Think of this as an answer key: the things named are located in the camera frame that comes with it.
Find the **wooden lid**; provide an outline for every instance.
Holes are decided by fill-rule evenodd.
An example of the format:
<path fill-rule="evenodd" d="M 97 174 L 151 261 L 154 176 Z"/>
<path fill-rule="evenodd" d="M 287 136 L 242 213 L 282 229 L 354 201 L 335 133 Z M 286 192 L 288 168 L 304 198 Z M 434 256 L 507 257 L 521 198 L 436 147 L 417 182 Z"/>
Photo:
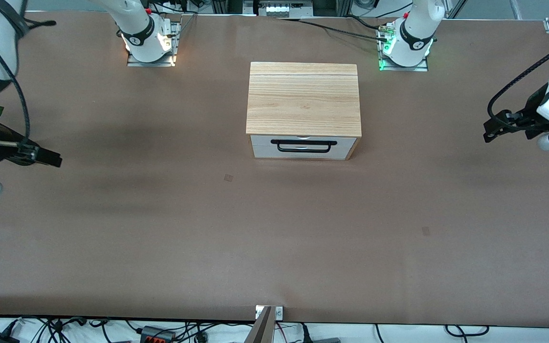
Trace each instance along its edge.
<path fill-rule="evenodd" d="M 246 133 L 361 137 L 357 66 L 251 62 Z"/>

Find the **brown table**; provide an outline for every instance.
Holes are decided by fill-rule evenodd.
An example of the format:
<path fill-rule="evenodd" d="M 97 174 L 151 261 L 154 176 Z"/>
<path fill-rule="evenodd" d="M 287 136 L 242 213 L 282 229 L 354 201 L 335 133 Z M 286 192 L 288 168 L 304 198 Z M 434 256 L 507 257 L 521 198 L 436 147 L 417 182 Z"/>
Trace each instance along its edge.
<path fill-rule="evenodd" d="M 482 141 L 541 22 L 445 21 L 429 72 L 381 72 L 372 41 L 298 22 L 198 17 L 176 67 L 128 68 L 107 14 L 32 17 L 59 22 L 20 45 L 32 138 L 64 159 L 0 163 L 0 314 L 549 326 L 549 152 Z M 356 63 L 353 158 L 252 159 L 250 61 Z"/>

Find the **mounting plate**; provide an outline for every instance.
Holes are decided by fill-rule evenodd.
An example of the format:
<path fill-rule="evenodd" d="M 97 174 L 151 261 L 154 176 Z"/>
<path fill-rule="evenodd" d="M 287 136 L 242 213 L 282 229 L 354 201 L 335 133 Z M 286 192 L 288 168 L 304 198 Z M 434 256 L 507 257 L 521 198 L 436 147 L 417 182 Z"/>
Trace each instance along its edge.
<path fill-rule="evenodd" d="M 395 39 L 394 33 L 383 33 L 379 30 L 376 30 L 376 36 L 380 38 L 386 38 L 388 40 Z M 377 42 L 378 50 L 378 68 L 379 70 L 394 70 L 394 71 L 429 71 L 429 65 L 427 64 L 427 57 L 425 57 L 418 65 L 414 67 L 402 67 L 401 65 L 396 64 L 394 61 L 383 54 L 383 50 L 388 43 L 382 41 Z"/>
<path fill-rule="evenodd" d="M 255 319 L 257 319 L 260 314 L 262 313 L 262 310 L 268 305 L 257 305 L 255 307 Z M 283 306 L 274 306 L 276 309 L 275 314 L 276 317 L 274 318 L 275 321 L 280 322 L 283 320 Z"/>
<path fill-rule="evenodd" d="M 169 52 L 164 54 L 161 58 L 157 59 L 156 61 L 146 63 L 146 62 L 138 61 L 131 54 L 128 54 L 128 60 L 126 61 L 126 65 L 128 67 L 175 67 L 175 61 L 177 60 L 177 48 L 179 47 L 180 30 L 181 30 L 181 25 L 179 24 L 179 22 L 172 21 L 171 30 L 169 32 L 165 32 L 165 34 L 172 35 L 170 39 L 165 40 L 165 43 L 167 45 L 170 44 L 171 49 L 169 50 Z"/>

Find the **drawer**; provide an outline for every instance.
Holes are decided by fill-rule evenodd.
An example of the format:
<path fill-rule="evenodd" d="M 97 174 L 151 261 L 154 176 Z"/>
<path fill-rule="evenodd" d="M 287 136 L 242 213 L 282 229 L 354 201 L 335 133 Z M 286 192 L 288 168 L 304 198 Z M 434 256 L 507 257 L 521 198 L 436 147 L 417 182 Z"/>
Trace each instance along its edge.
<path fill-rule="evenodd" d="M 253 155 L 255 158 L 275 158 L 275 159 L 346 159 L 350 149 L 330 148 L 327 152 L 327 145 L 314 146 L 277 146 L 254 145 Z M 307 152 L 307 150 L 323 150 L 324 152 Z"/>
<path fill-rule="evenodd" d="M 335 141 L 336 145 L 333 145 L 332 148 L 337 149 L 346 149 L 347 151 L 351 149 L 353 144 L 355 144 L 355 137 L 308 137 L 308 136 L 294 136 L 294 135 L 251 135 L 251 145 L 261 145 L 261 146 L 274 146 L 276 144 L 272 143 L 272 140 L 283 140 L 283 141 Z"/>

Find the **drawer handle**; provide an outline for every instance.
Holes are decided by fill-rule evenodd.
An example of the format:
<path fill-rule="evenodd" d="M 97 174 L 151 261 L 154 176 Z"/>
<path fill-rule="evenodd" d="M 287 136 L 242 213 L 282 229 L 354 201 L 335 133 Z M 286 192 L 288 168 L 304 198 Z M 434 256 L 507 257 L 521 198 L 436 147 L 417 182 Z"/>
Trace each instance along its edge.
<path fill-rule="evenodd" d="M 277 150 L 280 152 L 320 152 L 325 154 L 332 149 L 333 145 L 337 145 L 337 141 L 301 141 L 299 139 L 272 139 L 270 141 L 272 144 L 276 144 Z M 281 148 L 281 144 L 289 145 L 327 145 L 327 149 L 290 149 L 290 148 Z"/>

